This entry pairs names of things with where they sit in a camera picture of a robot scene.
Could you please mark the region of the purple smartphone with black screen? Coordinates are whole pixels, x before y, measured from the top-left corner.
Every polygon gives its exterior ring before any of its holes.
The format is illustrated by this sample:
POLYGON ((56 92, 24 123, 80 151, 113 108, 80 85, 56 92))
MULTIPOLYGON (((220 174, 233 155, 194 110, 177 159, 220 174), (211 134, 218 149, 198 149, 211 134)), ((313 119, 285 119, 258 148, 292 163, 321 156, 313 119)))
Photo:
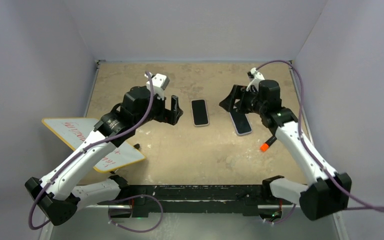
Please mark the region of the purple smartphone with black screen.
POLYGON ((207 103, 204 99, 191 101, 192 120, 195 127, 208 126, 210 124, 207 103))

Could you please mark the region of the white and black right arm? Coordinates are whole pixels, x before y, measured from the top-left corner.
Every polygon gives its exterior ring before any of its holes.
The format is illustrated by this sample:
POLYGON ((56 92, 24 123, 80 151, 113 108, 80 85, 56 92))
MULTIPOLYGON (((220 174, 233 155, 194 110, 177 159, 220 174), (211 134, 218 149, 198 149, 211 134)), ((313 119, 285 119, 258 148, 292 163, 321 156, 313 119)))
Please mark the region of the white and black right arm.
POLYGON ((280 141, 298 164, 306 184, 290 181, 283 176, 263 180, 260 196, 268 204, 278 199, 298 204, 311 221, 346 210, 351 177, 338 173, 311 145, 291 109, 282 105, 281 89, 275 80, 261 80, 250 90, 234 85, 219 106, 229 113, 258 114, 262 124, 280 141))

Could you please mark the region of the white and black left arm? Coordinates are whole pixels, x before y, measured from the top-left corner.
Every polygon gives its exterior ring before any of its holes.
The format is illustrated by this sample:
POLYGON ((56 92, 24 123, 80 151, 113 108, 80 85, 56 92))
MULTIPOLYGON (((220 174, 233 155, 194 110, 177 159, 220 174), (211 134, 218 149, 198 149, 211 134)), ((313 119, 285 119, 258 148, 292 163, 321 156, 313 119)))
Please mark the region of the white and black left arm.
POLYGON ((122 177, 111 176, 86 186, 78 183, 147 122, 176 125, 183 115, 179 98, 172 95, 170 109, 165 106, 166 98, 158 94, 156 87, 132 87, 122 102, 100 118, 82 144, 59 166, 41 178, 30 177, 24 184, 34 200, 28 216, 29 227, 38 230, 48 223, 62 225, 80 209, 95 203, 126 203, 128 184, 122 177))

